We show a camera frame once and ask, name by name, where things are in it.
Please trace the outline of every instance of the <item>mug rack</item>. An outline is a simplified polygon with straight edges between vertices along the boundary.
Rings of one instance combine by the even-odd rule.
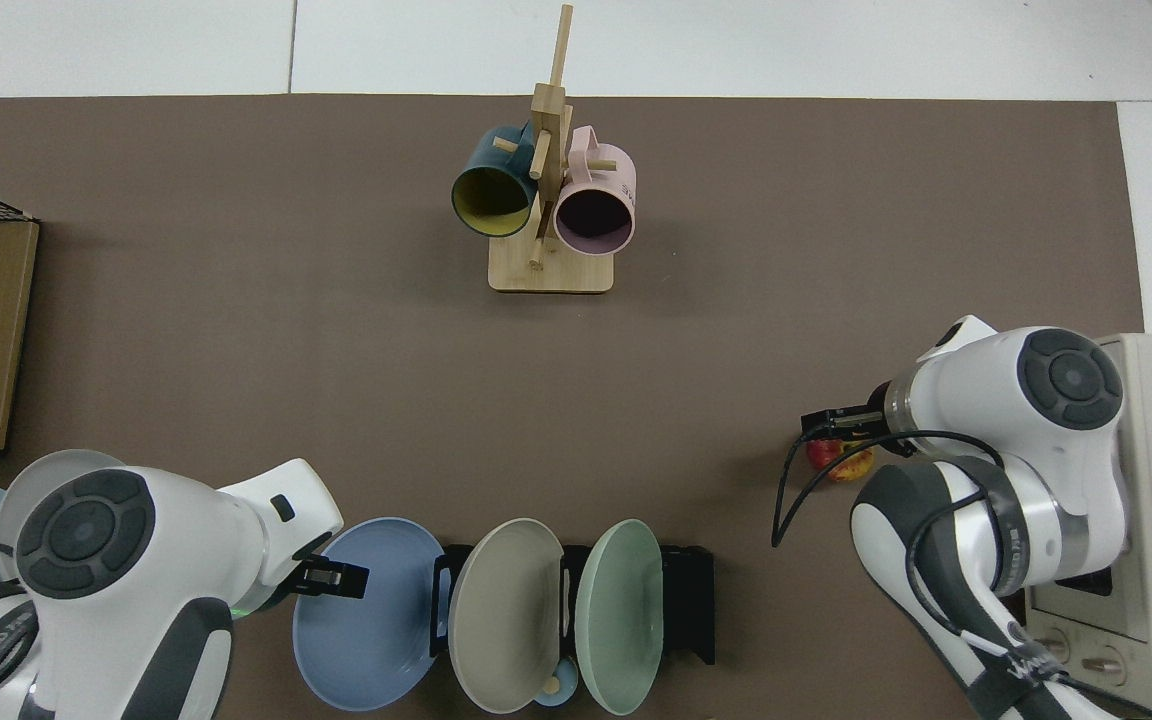
[[[442,593],[442,574],[449,574],[448,602],[450,590],[456,588],[461,569],[470,556],[473,546],[468,544],[447,544],[444,554],[434,561],[433,601],[430,604],[429,619],[429,654],[439,655],[448,650],[448,634],[439,628],[439,596]],[[559,630],[559,647],[562,655],[576,657],[576,588],[579,586],[585,561],[589,560],[588,544],[564,544],[562,568],[564,585],[562,598],[566,619]],[[664,652],[690,651],[704,661],[713,665],[714,655],[714,556],[712,552],[699,546],[660,546],[660,561],[664,570]]]
[[[567,137],[571,132],[573,106],[562,85],[567,37],[573,7],[563,5],[558,21],[558,41],[550,82],[536,83],[531,96],[531,132],[536,152],[529,176],[538,181],[531,214],[521,232],[490,238],[488,286],[495,291],[599,293],[612,288],[611,255],[582,255],[563,245],[554,232],[553,211],[567,168]],[[497,146],[509,150],[508,141]],[[604,167],[596,169],[614,169]]]

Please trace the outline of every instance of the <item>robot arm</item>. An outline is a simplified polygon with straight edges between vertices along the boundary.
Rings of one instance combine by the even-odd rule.
[[[996,589],[1006,590],[1001,583],[1014,582],[1025,547],[1058,538],[1038,528],[1030,533],[1018,495],[1038,497],[1043,487],[1032,473],[1020,473],[1021,483],[1016,477],[973,457],[887,465],[852,507],[856,552],[870,577],[932,643],[979,717],[1108,719],[1052,679],[1061,672],[1055,657],[1030,639],[996,598]],[[984,500],[973,500],[982,488]],[[1002,541],[1007,537],[1011,541]],[[909,548],[916,541],[911,573]],[[923,601],[916,592],[924,593]]]
[[[870,577],[933,644],[984,719],[1112,717],[1067,683],[998,597],[1111,564],[1126,510],[1114,461],[1121,386],[1087,338],[1058,328],[996,333],[967,316],[909,372],[879,387],[851,437],[963,433],[996,448],[910,438],[851,511]],[[829,416],[831,423],[838,418]]]
[[[341,526],[303,460],[219,491],[134,467],[60,484],[15,538],[38,635],[0,717],[214,715],[234,616],[287,592],[362,597],[365,569],[311,555]]]

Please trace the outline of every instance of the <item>wooden base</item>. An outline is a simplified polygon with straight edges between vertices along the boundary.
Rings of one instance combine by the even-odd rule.
[[[562,241],[545,233],[539,252],[536,237],[540,230],[540,197],[531,207],[531,217],[521,232],[508,237],[493,237],[488,245],[488,285],[495,291],[570,291],[597,293],[612,290],[612,255],[581,255]]]

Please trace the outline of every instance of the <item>teal mug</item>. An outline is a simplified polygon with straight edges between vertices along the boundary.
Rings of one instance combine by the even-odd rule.
[[[461,222],[490,237],[521,232],[536,197],[528,174],[535,154],[530,122],[490,129],[452,184],[452,207]]]

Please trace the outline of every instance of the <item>red apple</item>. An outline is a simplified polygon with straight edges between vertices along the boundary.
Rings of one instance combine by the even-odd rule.
[[[861,441],[841,441],[841,439],[812,439],[808,441],[808,461],[812,462],[814,470],[823,470],[838,456],[861,445]],[[829,479],[835,483],[850,483],[869,475],[874,465],[874,450],[872,447],[851,455],[842,465],[829,470]]]

